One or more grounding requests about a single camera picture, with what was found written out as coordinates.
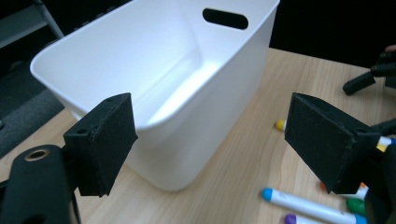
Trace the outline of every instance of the purple marker cap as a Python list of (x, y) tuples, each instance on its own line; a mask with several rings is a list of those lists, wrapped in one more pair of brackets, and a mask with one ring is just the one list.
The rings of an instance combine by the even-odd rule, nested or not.
[(285, 216), (285, 224), (296, 224), (297, 217), (294, 214), (287, 214)]

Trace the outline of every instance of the wooden table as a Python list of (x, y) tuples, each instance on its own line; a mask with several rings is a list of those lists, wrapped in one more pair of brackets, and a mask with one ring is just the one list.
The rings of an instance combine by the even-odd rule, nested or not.
[[(288, 210), (265, 202), (265, 187), (346, 209), (343, 199), (318, 187), (318, 179), (274, 128), (288, 114), (294, 91), (317, 96), (368, 125), (396, 117), (396, 101), (378, 80), (346, 96), (345, 82), (365, 68), (270, 49), (256, 95), (205, 169), (180, 192), (155, 189), (123, 166), (108, 197), (79, 197), (83, 223), (283, 223)], [(13, 159), (30, 147), (62, 146), (76, 121), (66, 111), (0, 160), (0, 181)]]

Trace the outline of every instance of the white plastic bin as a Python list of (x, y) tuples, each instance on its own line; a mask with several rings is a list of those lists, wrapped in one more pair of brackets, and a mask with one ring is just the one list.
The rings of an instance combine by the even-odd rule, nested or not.
[(277, 4), (134, 0), (42, 50), (31, 71), (78, 119), (130, 92), (139, 139), (125, 163), (183, 189), (257, 90)]

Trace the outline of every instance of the purple marker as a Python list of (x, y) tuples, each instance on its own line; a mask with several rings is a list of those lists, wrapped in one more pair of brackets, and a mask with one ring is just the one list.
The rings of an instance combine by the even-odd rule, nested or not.
[(285, 216), (285, 224), (322, 224), (307, 217), (300, 217), (294, 214), (287, 214)]

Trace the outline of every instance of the light wood surface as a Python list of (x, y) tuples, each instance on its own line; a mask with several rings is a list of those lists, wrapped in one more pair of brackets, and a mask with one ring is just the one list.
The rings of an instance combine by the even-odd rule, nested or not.
[[(77, 192), (83, 223), (283, 223), (289, 211), (265, 202), (265, 187), (345, 210), (343, 199), (318, 188), (318, 179), (274, 123), (287, 117), (294, 91), (317, 96), (368, 125), (396, 117), (395, 98), (385, 91), (382, 79), (353, 96), (343, 93), (345, 82), (366, 71), (270, 49), (256, 95), (189, 187), (164, 192), (123, 166), (109, 196), (79, 197)], [(7, 179), (12, 160), (25, 149), (61, 147), (63, 133), (75, 122), (64, 110), (26, 139), (0, 160), (0, 181)]]

